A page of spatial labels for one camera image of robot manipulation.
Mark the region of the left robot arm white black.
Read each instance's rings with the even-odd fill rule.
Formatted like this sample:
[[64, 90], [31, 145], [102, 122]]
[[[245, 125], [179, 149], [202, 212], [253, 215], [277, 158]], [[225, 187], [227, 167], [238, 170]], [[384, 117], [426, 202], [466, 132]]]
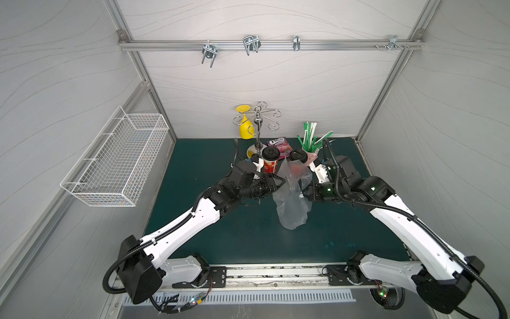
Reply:
[[241, 161], [227, 176], [204, 190], [193, 206], [166, 226], [122, 241], [118, 259], [108, 268], [102, 288], [111, 295], [126, 293], [134, 304], [150, 299], [164, 284], [186, 283], [201, 287], [210, 265], [198, 254], [173, 259], [171, 255], [206, 227], [238, 208], [243, 199], [263, 199], [279, 190], [285, 179], [258, 171]]

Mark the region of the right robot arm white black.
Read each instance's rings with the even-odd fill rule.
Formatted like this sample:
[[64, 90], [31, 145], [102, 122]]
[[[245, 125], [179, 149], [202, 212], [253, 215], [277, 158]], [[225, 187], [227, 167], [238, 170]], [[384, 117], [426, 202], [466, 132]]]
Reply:
[[466, 256], [441, 239], [414, 214], [395, 190], [377, 176], [362, 178], [352, 161], [336, 156], [324, 140], [324, 162], [317, 166], [317, 179], [304, 190], [304, 196], [316, 203], [346, 203], [360, 207], [390, 229], [414, 254], [412, 261], [394, 261], [366, 251], [358, 251], [344, 269], [328, 266], [330, 283], [345, 279], [361, 286], [374, 283], [374, 299], [385, 306], [390, 286], [416, 293], [429, 307], [466, 318], [472, 314], [460, 304], [478, 283], [490, 296], [499, 318], [507, 318], [506, 308], [497, 293], [482, 279], [485, 268], [476, 256]]

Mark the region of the red milk tea cup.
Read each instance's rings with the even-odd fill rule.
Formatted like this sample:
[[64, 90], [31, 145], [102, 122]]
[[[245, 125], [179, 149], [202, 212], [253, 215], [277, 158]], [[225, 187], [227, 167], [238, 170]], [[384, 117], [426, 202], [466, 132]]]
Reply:
[[300, 178], [307, 172], [306, 162], [308, 160], [308, 155], [303, 150], [292, 150], [288, 157], [289, 168], [291, 173]]
[[262, 150], [262, 159], [264, 160], [264, 172], [275, 174], [280, 159], [280, 150], [273, 146], [267, 146]]

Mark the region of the purple snack packet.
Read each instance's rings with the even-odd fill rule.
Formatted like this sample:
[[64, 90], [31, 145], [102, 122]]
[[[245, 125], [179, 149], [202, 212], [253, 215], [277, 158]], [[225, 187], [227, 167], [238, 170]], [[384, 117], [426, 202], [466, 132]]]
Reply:
[[288, 158], [291, 152], [293, 151], [292, 146], [290, 146], [290, 143], [288, 140], [284, 137], [276, 138], [273, 140], [270, 140], [266, 143], [267, 146], [275, 147], [280, 152], [280, 159]]

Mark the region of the metal cup hanging stand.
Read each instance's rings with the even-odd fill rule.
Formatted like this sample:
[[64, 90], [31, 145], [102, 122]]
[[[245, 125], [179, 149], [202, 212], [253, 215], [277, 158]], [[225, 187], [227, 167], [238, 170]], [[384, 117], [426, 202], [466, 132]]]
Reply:
[[235, 108], [235, 111], [239, 113], [232, 119], [232, 123], [241, 128], [246, 122], [250, 122], [250, 126], [246, 127], [247, 134], [250, 137], [255, 137], [256, 142], [254, 144], [256, 153], [259, 157], [262, 156], [262, 149], [264, 148], [260, 135], [262, 131], [262, 124], [264, 120], [268, 120], [267, 128], [270, 131], [277, 131], [280, 129], [280, 124], [276, 120], [282, 116], [282, 113], [275, 108], [269, 108], [267, 103], [260, 101], [256, 103], [256, 106], [252, 108], [250, 105], [243, 104]]

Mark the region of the white vent strip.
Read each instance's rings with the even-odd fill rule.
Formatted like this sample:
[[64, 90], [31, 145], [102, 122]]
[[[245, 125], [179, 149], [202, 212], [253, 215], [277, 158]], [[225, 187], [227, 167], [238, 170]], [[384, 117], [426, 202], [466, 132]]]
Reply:
[[[161, 304], [170, 297], [179, 296], [178, 303], [185, 304], [197, 296], [198, 291], [167, 291], [158, 292], [154, 299]], [[307, 289], [307, 290], [259, 290], [259, 291], [224, 291], [212, 290], [202, 302], [204, 305], [227, 305], [227, 304], [326, 304], [326, 303], [355, 303], [351, 289]], [[141, 304], [133, 304], [128, 296], [125, 296], [121, 304], [124, 307], [151, 306], [149, 300]]]

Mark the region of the pink straw holder cup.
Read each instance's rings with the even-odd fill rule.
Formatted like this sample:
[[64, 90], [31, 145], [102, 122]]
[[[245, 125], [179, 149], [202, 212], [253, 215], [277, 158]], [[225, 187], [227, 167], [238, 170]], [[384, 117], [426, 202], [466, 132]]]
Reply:
[[309, 166], [311, 163], [313, 163], [317, 157], [318, 157], [318, 151], [315, 151], [315, 152], [306, 152], [307, 154], [307, 161], [305, 163], [306, 166]]

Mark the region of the yellow plastic goblet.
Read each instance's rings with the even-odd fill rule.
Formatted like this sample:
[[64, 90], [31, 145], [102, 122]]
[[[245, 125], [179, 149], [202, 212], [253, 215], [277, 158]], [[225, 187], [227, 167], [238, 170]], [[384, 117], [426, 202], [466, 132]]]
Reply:
[[240, 105], [236, 107], [236, 111], [239, 113], [233, 119], [233, 123], [239, 127], [240, 137], [243, 140], [249, 140], [255, 137], [255, 129], [251, 120], [248, 119], [247, 114], [251, 107], [249, 105]]

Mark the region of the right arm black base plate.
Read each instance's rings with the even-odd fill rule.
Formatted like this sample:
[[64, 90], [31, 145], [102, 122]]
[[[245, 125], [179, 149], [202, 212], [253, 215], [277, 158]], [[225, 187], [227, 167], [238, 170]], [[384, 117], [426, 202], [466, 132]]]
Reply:
[[378, 282], [368, 279], [358, 266], [326, 265], [321, 273], [328, 279], [329, 286], [377, 286]]

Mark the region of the clear plastic carrier bag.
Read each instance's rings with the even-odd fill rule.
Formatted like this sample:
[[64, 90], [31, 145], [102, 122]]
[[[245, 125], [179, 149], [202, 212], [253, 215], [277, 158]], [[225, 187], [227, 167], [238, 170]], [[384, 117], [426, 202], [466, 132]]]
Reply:
[[285, 184], [272, 194], [281, 225], [294, 230], [308, 220], [312, 202], [305, 198], [303, 189], [312, 182], [312, 172], [300, 160], [284, 160], [278, 176], [285, 179]]

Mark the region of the aluminium overhead rail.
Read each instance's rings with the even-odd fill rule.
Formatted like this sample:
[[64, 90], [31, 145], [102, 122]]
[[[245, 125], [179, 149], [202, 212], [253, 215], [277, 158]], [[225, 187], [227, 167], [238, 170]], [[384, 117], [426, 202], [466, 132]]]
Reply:
[[[424, 41], [403, 39], [369, 39], [369, 40], [260, 40], [260, 52], [264, 51], [387, 51], [387, 50], [421, 50]], [[209, 41], [128, 41], [120, 43], [122, 51], [156, 52], [201, 52], [205, 45], [213, 46], [218, 52], [244, 51], [241, 40]]]

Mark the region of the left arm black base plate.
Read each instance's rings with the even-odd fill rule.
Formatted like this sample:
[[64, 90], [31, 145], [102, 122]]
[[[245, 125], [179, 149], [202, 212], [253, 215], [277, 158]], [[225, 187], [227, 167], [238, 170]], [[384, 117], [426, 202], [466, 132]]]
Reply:
[[172, 288], [224, 288], [227, 284], [227, 267], [211, 267], [208, 271], [202, 271], [192, 282], [172, 284]]

